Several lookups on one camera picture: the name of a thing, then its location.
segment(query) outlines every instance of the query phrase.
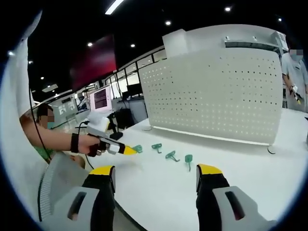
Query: white pegboard partition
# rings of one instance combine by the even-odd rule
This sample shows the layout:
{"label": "white pegboard partition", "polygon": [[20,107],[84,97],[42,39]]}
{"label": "white pegboard partition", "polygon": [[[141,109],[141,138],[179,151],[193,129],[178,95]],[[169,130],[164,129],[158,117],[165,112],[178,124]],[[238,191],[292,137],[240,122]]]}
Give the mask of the white pegboard partition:
{"label": "white pegboard partition", "polygon": [[195,134],[273,144],[282,110],[276,53],[214,49],[140,70],[150,124]]}

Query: green plastic hook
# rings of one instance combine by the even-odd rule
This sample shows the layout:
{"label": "green plastic hook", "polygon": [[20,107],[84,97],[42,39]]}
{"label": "green plastic hook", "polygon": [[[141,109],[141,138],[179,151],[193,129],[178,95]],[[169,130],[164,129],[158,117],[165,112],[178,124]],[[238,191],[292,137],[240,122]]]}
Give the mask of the green plastic hook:
{"label": "green plastic hook", "polygon": [[189,166],[189,171],[191,171],[191,162],[193,160],[193,156],[192,155],[186,155],[185,156],[185,162],[188,163]]}
{"label": "green plastic hook", "polygon": [[142,146],[141,145],[137,145],[137,146],[133,147],[132,149],[134,149],[138,153],[142,153]]}
{"label": "green plastic hook", "polygon": [[161,143],[157,143],[157,144],[152,145],[152,148],[156,149],[158,153],[162,153],[162,152],[159,151],[159,148],[161,148],[161,147],[162,147]]}
{"label": "green plastic hook", "polygon": [[172,160],[174,160],[175,162],[180,161],[180,160],[177,160],[176,158],[174,158],[174,154],[175,154],[175,151],[172,151],[172,152],[168,153],[168,154],[166,155],[166,159],[172,159]]}

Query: green shirt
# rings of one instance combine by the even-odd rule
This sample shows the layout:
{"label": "green shirt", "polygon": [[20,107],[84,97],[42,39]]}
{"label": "green shirt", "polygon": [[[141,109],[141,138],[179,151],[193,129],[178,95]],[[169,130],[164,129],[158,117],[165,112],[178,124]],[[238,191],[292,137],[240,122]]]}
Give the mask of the green shirt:
{"label": "green shirt", "polygon": [[34,148],[37,150],[40,156],[43,157],[44,160],[48,160],[49,159],[48,155],[51,156],[51,154],[53,153],[52,149],[46,148],[46,151],[45,151],[44,148],[38,148],[38,147],[34,147]]}

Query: black ceiling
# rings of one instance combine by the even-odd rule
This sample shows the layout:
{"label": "black ceiling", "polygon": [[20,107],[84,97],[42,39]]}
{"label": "black ceiling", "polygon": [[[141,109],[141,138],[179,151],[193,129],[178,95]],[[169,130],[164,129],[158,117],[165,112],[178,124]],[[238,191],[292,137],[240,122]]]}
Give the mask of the black ceiling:
{"label": "black ceiling", "polygon": [[[285,22],[290,10],[280,6],[281,1],[256,4],[252,1],[126,0],[112,15],[105,15],[112,1],[54,0],[43,6],[41,21],[28,41],[29,59],[33,60],[28,72],[31,89],[36,91],[35,100],[54,95],[41,91],[47,85],[56,83],[59,86],[56,93],[71,89],[69,69],[76,54],[87,49],[88,42],[110,33],[115,38],[118,67],[163,45],[163,35],[181,28],[252,24],[288,33]],[[226,6],[232,6],[231,12],[224,12]],[[29,14],[37,12],[40,6],[31,7]],[[166,20],[172,25],[166,26]]]}

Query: black wristband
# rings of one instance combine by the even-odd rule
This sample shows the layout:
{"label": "black wristband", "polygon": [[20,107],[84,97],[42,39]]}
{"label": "black wristband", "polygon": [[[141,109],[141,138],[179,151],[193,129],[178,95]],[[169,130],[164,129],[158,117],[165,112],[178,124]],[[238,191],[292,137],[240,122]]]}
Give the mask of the black wristband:
{"label": "black wristband", "polygon": [[79,153],[78,143],[79,143],[79,135],[76,133],[73,133],[72,140],[71,140],[71,152]]}

